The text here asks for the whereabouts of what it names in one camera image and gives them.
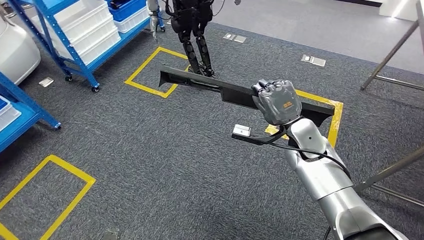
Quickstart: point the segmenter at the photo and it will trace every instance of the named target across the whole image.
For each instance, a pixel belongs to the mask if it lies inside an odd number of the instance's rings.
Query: carpet floor
[[[259,111],[221,102],[217,93],[178,86],[168,98],[124,81],[158,46],[184,53],[170,25],[148,32],[110,58],[94,76],[99,93],[82,77],[65,82],[45,51],[21,87],[62,122],[37,124],[0,153],[0,199],[48,155],[96,179],[56,229],[52,240],[98,240],[120,229],[123,240],[321,239],[327,227],[284,153],[230,138],[234,124],[260,135]],[[244,43],[226,33],[247,37]],[[212,66],[223,81],[249,87],[259,79],[291,80],[304,92],[344,103],[335,149],[359,183],[424,144],[422,92],[375,81],[360,91],[376,63],[216,23],[205,34]],[[300,61],[325,59],[325,67]],[[160,52],[133,80],[158,88],[161,64],[184,70],[188,61]],[[424,75],[387,67],[383,75],[411,83]],[[38,85],[45,77],[48,87]],[[320,128],[327,134],[330,120]],[[424,162],[381,184],[424,200]],[[20,240],[39,239],[84,186],[48,163],[0,210],[0,223]],[[371,209],[411,240],[424,239],[424,209],[366,190]]]

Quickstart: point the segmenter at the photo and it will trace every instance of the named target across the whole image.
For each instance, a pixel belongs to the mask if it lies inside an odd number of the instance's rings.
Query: white wall
[[[391,17],[395,8],[402,0],[384,0],[380,7],[380,15]],[[405,6],[402,8],[396,18],[416,21],[417,16],[417,0],[407,0]]]

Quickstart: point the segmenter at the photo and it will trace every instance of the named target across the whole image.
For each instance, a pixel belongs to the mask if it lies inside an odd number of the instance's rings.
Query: yellow tape square
[[[165,52],[167,54],[171,54],[177,57],[180,57],[182,59],[188,59],[186,55],[181,54],[179,52],[176,51],[172,51],[166,48],[163,48],[161,46],[158,46],[156,48],[156,50],[137,68],[137,70],[135,70],[135,72],[133,72],[131,74],[131,76],[129,76],[129,78],[127,80],[124,81],[124,83],[131,85],[135,88],[141,89],[143,91],[146,91],[148,93],[154,94],[154,95],[158,95],[161,96],[162,98],[167,98],[176,88],[177,88],[177,84],[172,84],[172,86],[168,89],[168,91],[166,92],[162,92],[162,91],[158,91],[156,89],[150,88],[148,86],[142,85],[140,83],[137,82],[133,82],[134,78],[147,66],[148,63],[150,63],[150,61],[152,61],[152,59],[159,53],[159,52]]]
[[[69,164],[68,162],[60,159],[55,155],[50,155],[46,157],[37,167],[34,168],[3,200],[0,201],[0,210],[23,188],[25,185],[33,179],[33,177],[44,167],[48,162],[53,162],[60,167],[64,168],[68,172],[74,174],[80,179],[84,180],[86,185],[82,190],[76,195],[76,197],[69,203],[65,210],[56,218],[53,224],[48,228],[48,230],[41,236],[40,240],[49,239],[55,230],[61,225],[69,213],[75,208],[75,206],[81,201],[84,195],[89,191],[92,185],[96,182],[92,176],[83,172],[82,170],[76,168],[75,166]],[[0,223],[0,237],[3,237],[4,240],[18,240],[18,238],[11,233],[3,224]]]
[[[297,95],[300,97],[304,97],[307,99],[312,99],[317,102],[321,102],[323,104],[328,104],[334,106],[334,115],[331,118],[330,123],[330,129],[328,130],[328,141],[330,142],[331,146],[334,148],[336,145],[337,135],[339,133],[339,126],[340,126],[340,120],[342,118],[342,110],[343,110],[343,103],[339,101],[333,101],[327,98],[324,98],[322,96],[317,96],[308,92],[304,92],[301,90],[296,90]],[[275,134],[278,132],[278,129],[274,125],[268,125],[268,127],[265,129],[266,133],[269,134]],[[284,139],[289,139],[287,135],[282,136]]]

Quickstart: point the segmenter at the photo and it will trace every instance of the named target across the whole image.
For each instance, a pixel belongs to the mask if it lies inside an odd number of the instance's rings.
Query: white storage box
[[[113,47],[117,42],[121,40],[121,36],[118,33],[118,29],[115,26],[114,30],[110,31],[103,39],[99,39],[95,42],[90,48],[85,51],[78,52],[79,57],[82,61],[88,65],[96,58],[100,57],[104,52]],[[68,51],[66,51],[68,56],[62,56],[64,58],[72,59]]]
[[[106,38],[112,31],[116,30],[114,24],[114,18],[112,15],[105,19],[100,25],[95,26],[88,34],[81,36],[80,38],[71,41],[70,44],[76,50],[78,54],[83,53],[93,47],[97,42]],[[72,59],[69,54],[68,49],[63,45],[57,36],[52,37],[51,41],[53,42],[54,48],[57,50],[60,56],[64,58]]]
[[[121,40],[118,29],[113,21],[113,16],[110,15],[109,18],[106,18],[103,22],[93,27],[86,35],[82,35],[80,38],[70,41],[76,53],[86,65]],[[57,53],[61,57],[72,60],[73,57],[58,36],[54,33],[51,33],[50,36]]]
[[[123,21],[115,21],[115,25],[118,27],[118,31],[121,33],[126,33],[135,26],[139,25],[141,22],[146,20],[149,17],[147,7],[143,7],[142,9],[135,12],[133,15],[127,17]]]
[[[0,131],[15,121],[22,113],[14,108],[9,100],[0,96]]]
[[[86,35],[93,26],[99,25],[110,16],[112,14],[108,3],[104,0],[79,0],[54,15],[70,42]]]

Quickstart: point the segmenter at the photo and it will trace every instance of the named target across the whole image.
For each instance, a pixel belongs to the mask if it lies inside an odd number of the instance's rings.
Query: blue metal shelf
[[[137,34],[140,33],[150,22],[150,17],[142,21],[140,24],[135,26],[133,29],[129,30],[126,33],[119,33],[121,40],[117,42],[113,47],[109,48],[106,52],[96,58],[94,61],[88,64],[87,68],[90,71],[96,70],[102,63],[104,63],[108,58],[115,54],[119,49],[126,45],[131,39],[133,39]]]
[[[0,131],[0,152],[24,134],[41,118],[40,114],[35,113],[29,106],[22,102],[12,102],[12,106],[22,114],[5,129]]]
[[[21,115],[16,120],[0,131],[0,152],[40,119],[46,121],[53,128],[60,128],[60,122],[1,72],[0,94],[7,98],[15,109],[21,112]]]
[[[93,92],[99,91],[99,83],[96,78],[93,76],[93,71],[96,70],[101,64],[103,64],[108,58],[115,54],[120,48],[127,44],[132,38],[134,38],[143,28],[149,24],[150,18],[144,20],[142,23],[131,29],[125,34],[120,34],[121,41],[116,43],[109,50],[104,52],[97,59],[92,61],[90,64],[85,64],[83,60],[78,55],[77,51],[74,49],[69,39],[61,29],[58,24],[55,14],[69,7],[70,5],[76,3],[78,0],[8,0],[10,6],[15,10],[18,16],[26,24],[28,29],[37,37],[44,49],[51,55],[51,58],[56,62],[56,64],[61,68],[64,75],[67,78],[72,77],[72,74],[78,74],[85,77],[90,85],[92,86],[91,90]],[[21,7],[21,3],[29,3],[35,6],[37,14],[44,31],[44,35],[41,34],[34,24],[31,22],[31,19],[28,18],[25,11]],[[53,47],[52,39],[50,37],[51,32],[49,32],[47,24],[50,24],[51,28],[54,30],[55,34],[62,41],[63,45],[69,51],[69,54],[74,60],[64,59],[56,54],[56,51]],[[71,68],[65,64],[65,62],[71,62],[78,66],[79,69]]]

